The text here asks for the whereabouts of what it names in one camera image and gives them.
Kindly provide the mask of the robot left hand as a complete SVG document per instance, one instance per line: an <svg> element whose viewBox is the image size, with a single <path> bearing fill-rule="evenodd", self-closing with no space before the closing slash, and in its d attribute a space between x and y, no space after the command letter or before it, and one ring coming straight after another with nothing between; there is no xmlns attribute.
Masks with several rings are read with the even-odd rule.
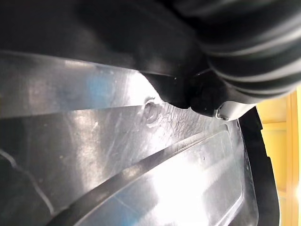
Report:
<svg viewBox="0 0 301 226"><path fill-rule="evenodd" d="M298 0L3 0L0 116L170 103L235 120L301 83Z"/></svg>

